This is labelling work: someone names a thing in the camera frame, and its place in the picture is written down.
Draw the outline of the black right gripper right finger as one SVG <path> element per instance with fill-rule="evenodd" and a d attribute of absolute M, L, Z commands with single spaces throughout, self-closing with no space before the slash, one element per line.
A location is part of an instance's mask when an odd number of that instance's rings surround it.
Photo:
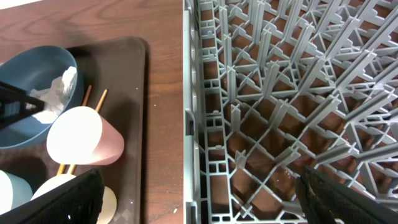
<path fill-rule="evenodd" d="M 344 223 L 394 224 L 397 212 L 361 195 L 306 166 L 295 180 L 295 192 L 310 224 Z"/>

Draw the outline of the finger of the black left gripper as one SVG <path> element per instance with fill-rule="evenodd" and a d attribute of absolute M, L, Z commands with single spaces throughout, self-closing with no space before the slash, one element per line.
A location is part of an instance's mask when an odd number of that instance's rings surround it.
<path fill-rule="evenodd" d="M 1 82 L 1 129 L 44 110 L 45 102 L 16 86 Z"/>

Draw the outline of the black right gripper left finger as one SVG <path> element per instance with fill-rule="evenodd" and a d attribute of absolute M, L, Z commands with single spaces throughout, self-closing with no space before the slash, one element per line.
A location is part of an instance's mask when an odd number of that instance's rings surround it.
<path fill-rule="evenodd" d="M 91 169 L 1 215 L 1 223 L 96 223 L 102 210 L 104 180 Z"/>

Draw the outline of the green cup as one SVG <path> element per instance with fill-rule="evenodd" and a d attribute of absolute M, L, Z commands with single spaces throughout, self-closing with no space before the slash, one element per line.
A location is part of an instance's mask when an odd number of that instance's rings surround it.
<path fill-rule="evenodd" d="M 55 177 L 50 178 L 46 182 L 44 182 L 38 190 L 33 194 L 31 200 L 49 192 L 50 190 L 68 182 L 75 178 L 73 174 L 60 174 Z M 117 198 L 115 193 L 109 188 L 104 188 L 103 194 L 103 204 L 101 208 L 101 212 L 97 219 L 97 224 L 108 224 L 114 217 L 117 209 Z"/>

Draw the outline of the white tissue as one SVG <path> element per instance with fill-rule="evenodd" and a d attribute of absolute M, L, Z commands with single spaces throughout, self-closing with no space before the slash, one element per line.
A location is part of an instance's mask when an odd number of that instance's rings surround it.
<path fill-rule="evenodd" d="M 29 96 L 42 100 L 45 103 L 44 109 L 32 116 L 42 124 L 53 123 L 65 109 L 76 81 L 77 69 L 76 67 L 69 67 L 61 77 L 52 80 L 50 88 L 31 90 Z"/>

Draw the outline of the light blue small bowl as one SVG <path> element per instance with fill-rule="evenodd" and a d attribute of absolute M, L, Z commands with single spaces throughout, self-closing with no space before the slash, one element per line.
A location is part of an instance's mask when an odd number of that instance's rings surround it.
<path fill-rule="evenodd" d="M 29 183 L 13 174 L 1 171 L 1 215 L 31 200 Z"/>

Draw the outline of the grey dishwasher rack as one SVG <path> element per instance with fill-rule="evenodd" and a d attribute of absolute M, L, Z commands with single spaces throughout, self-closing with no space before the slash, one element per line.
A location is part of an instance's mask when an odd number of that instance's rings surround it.
<path fill-rule="evenodd" d="M 183 220 L 305 223 L 312 167 L 397 210 L 397 2 L 183 2 Z"/>

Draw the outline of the wooden chopstick left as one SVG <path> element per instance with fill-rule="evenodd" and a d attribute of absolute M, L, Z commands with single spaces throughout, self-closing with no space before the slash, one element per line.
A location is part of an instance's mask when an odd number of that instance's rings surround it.
<path fill-rule="evenodd" d="M 88 88 L 87 88 L 87 91 L 85 93 L 85 97 L 83 99 L 83 102 L 81 104 L 82 106 L 86 106 L 86 104 L 88 102 L 88 98 L 90 97 L 91 88 L 92 88 L 92 86 L 89 85 Z M 58 171 L 57 171 L 57 175 L 61 175 L 61 174 L 64 174 L 64 173 L 73 174 L 74 171 L 75 171 L 75 168 L 76 168 L 75 164 L 72 164 L 72 165 L 60 164 L 60 166 L 58 168 Z"/>

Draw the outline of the wooden chopstick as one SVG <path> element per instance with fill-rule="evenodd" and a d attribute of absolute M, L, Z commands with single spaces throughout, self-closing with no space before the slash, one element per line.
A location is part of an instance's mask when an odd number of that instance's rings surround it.
<path fill-rule="evenodd" d="M 98 104 L 97 104 L 97 106 L 96 106 L 96 108 L 95 108 L 95 111 L 97 113 L 100 112 L 101 107 L 103 105 L 103 102 L 104 102 L 104 100 L 106 98 L 107 93 L 108 93 L 108 89 L 105 89 L 103 94 L 102 94 L 102 96 L 101 96 L 101 98 L 100 98 L 100 100 L 99 100 L 99 102 L 98 102 Z M 68 170 L 67 170 L 67 174 L 73 174 L 75 169 L 76 169 L 76 165 L 75 164 L 70 165 Z"/>
<path fill-rule="evenodd" d="M 92 86 L 89 85 L 88 88 L 87 88 L 87 91 L 85 93 L 85 97 L 83 99 L 83 102 L 81 104 L 82 106 L 86 106 L 86 104 L 88 102 L 88 98 L 90 97 L 91 88 L 92 88 Z M 57 175 L 61 175 L 61 174 L 64 174 L 64 173 L 73 174 L 74 171 L 75 171 L 75 168 L 76 168 L 75 164 L 72 164 L 72 165 L 60 164 L 60 166 L 58 168 L 58 171 L 57 171 Z"/>

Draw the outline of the dark blue plate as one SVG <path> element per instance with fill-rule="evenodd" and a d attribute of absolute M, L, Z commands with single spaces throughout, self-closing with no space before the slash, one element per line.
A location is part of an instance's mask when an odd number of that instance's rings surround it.
<path fill-rule="evenodd" d="M 78 68 L 75 58 L 66 49 L 40 46 L 26 50 L 1 65 L 1 81 L 18 87 L 28 94 L 32 90 L 47 90 L 56 79 L 61 80 L 68 68 Z M 83 75 L 76 72 L 69 98 L 61 111 L 43 110 L 1 129 L 1 149 L 33 146 L 46 140 L 57 116 L 80 106 L 84 98 Z"/>

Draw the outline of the pink cup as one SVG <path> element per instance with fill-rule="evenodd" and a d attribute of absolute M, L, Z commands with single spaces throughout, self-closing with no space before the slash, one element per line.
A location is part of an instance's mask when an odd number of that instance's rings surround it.
<path fill-rule="evenodd" d="M 124 151 L 124 138 L 94 109 L 72 108 L 61 114 L 47 136 L 47 152 L 59 164 L 109 165 Z"/>

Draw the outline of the wooden chopstick right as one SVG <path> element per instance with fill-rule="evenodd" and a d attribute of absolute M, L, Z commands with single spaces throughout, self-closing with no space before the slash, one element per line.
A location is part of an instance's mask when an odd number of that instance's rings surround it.
<path fill-rule="evenodd" d="M 102 94 L 102 96 L 101 96 L 101 98 L 100 98 L 100 100 L 99 100 L 99 102 L 98 102 L 98 104 L 97 104 L 97 106 L 96 106 L 96 108 L 95 108 L 95 111 L 97 113 L 100 112 L 101 107 L 103 105 L 103 102 L 104 102 L 104 100 L 106 98 L 107 93 L 108 93 L 108 89 L 105 89 L 103 94 Z M 67 174 L 73 174 L 75 169 L 76 169 L 76 165 L 75 164 L 70 165 L 68 170 L 67 170 Z"/>

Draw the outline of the brown serving tray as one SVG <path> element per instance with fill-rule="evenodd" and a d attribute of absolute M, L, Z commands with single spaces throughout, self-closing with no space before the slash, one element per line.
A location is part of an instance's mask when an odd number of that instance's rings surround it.
<path fill-rule="evenodd" d="M 99 114 L 124 138 L 124 151 L 116 162 L 105 166 L 76 165 L 73 175 L 76 177 L 98 168 L 105 186 L 117 198 L 117 209 L 111 222 L 138 223 L 145 45 L 141 39 L 131 37 L 66 50 L 75 58 L 77 72 L 83 75 L 84 97 L 88 86 L 92 86 L 86 106 L 95 110 L 104 90 L 108 89 Z M 33 194 L 44 182 L 57 175 L 60 166 L 49 156 L 46 142 L 47 139 L 33 146 L 1 149 L 1 171 L 26 180 Z"/>

